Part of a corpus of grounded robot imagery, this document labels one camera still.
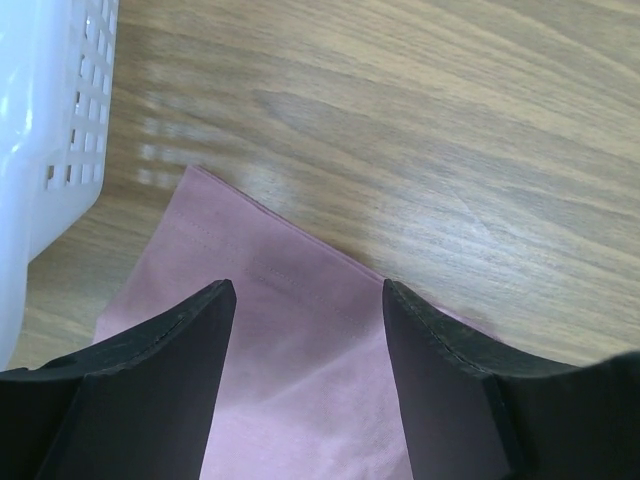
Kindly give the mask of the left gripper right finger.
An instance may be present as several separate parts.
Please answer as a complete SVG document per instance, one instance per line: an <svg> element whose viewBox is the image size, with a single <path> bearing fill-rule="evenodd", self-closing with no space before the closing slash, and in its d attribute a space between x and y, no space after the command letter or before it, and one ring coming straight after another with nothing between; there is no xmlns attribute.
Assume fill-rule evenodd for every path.
<svg viewBox="0 0 640 480"><path fill-rule="evenodd" d="M577 367L506 345L386 281L383 317L417 479L635 479L639 356Z"/></svg>

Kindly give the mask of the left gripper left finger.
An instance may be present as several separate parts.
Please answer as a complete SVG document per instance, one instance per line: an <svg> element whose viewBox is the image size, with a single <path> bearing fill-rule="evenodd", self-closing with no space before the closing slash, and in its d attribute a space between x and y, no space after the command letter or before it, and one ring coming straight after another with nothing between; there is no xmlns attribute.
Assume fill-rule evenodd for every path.
<svg viewBox="0 0 640 480"><path fill-rule="evenodd" d="M228 280L37 369L1 375L5 479L196 479L236 307Z"/></svg>

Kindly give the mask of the dusty pink t shirt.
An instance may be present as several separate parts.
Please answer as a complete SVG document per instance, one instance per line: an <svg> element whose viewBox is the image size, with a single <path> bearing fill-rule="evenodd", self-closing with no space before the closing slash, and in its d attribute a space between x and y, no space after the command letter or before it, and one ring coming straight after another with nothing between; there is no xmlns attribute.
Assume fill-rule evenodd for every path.
<svg viewBox="0 0 640 480"><path fill-rule="evenodd" d="M408 479L382 277L211 173L188 168L104 340L230 280L236 312L205 479Z"/></svg>

